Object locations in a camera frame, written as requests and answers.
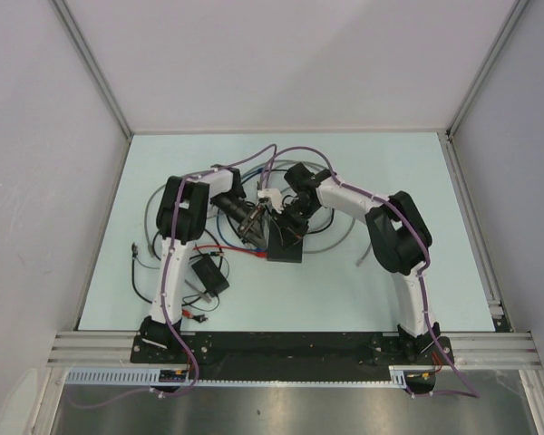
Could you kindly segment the black network switch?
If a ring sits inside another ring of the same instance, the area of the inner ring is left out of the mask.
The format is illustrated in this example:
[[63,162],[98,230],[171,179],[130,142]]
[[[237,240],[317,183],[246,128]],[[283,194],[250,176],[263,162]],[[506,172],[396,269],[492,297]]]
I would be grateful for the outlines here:
[[301,264],[303,241],[294,229],[276,217],[269,219],[267,261]]

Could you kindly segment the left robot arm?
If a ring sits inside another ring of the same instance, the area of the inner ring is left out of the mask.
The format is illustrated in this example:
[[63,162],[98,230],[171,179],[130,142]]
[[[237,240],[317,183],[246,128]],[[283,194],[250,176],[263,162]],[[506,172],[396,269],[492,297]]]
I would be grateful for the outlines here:
[[161,236],[160,278],[149,315],[139,330],[141,339],[163,362],[172,362],[181,354],[182,340],[176,333],[180,331],[181,291],[192,248],[204,232],[210,204],[225,196],[246,197],[237,168],[216,166],[167,179],[156,217]]

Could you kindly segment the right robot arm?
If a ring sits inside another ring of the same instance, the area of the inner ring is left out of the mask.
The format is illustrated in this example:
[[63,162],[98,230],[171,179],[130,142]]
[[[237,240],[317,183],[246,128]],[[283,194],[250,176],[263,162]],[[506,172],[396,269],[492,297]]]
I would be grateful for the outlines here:
[[284,176],[296,197],[287,204],[274,200],[270,221],[279,243],[289,249],[309,233],[309,219],[320,208],[331,208],[366,225],[378,264],[392,275],[400,310],[399,347],[409,363],[422,363],[432,354],[439,325],[428,313],[423,293],[424,272],[430,264],[432,235],[413,198],[404,191],[382,198],[349,186],[330,170],[313,173],[302,163]]

